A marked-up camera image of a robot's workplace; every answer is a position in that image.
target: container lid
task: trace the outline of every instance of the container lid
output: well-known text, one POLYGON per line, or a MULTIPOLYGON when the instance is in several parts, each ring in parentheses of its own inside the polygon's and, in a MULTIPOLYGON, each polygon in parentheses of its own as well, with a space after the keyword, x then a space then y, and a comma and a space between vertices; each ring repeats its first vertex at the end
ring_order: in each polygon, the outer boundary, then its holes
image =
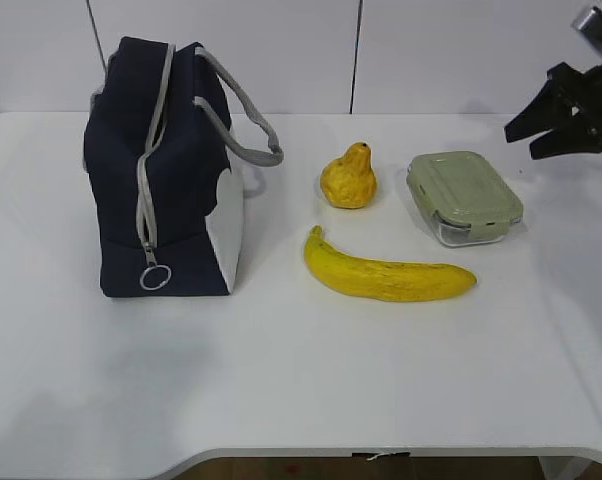
POLYGON ((523 216, 523 204, 498 172, 474 152, 420 155, 412 161, 408 183, 429 215, 450 225, 505 230, 523 216))

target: glass food container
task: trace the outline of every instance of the glass food container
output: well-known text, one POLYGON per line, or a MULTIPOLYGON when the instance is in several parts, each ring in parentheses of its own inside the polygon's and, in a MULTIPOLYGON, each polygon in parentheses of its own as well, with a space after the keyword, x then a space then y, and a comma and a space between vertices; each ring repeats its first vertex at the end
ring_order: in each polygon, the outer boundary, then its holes
POLYGON ((448 247, 498 242, 523 217, 521 200, 474 152, 419 155, 408 167, 407 183, 421 214, 448 247))

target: banana stem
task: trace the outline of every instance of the banana stem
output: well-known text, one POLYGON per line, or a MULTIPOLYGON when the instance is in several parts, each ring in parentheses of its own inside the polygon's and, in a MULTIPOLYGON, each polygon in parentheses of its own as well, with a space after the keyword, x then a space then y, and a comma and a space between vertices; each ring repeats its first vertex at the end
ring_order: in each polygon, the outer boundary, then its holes
POLYGON ((314 227, 312 227, 312 230, 310 230, 310 235, 323 238, 323 228, 321 228, 320 225, 315 225, 314 227))

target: insulated bag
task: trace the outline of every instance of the insulated bag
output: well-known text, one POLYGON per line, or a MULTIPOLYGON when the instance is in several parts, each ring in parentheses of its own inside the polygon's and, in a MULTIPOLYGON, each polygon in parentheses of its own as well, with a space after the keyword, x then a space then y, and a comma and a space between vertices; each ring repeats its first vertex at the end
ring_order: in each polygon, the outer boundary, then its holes
POLYGON ((232 157, 283 160, 275 131, 202 45, 125 37, 108 62, 84 135, 96 201, 101 288, 109 297, 228 295, 243 232, 232 157), (221 78, 268 136, 237 143, 221 78))

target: banana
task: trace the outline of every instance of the banana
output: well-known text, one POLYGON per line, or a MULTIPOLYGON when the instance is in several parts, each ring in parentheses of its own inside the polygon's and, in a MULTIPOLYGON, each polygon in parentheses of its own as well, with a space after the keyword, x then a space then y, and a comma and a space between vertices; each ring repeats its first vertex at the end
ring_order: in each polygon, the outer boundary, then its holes
POLYGON ((472 288, 476 277, 454 265, 399 263, 351 257, 335 250, 315 226, 305 244, 312 274, 337 292, 386 302, 427 302, 456 297, 472 288))

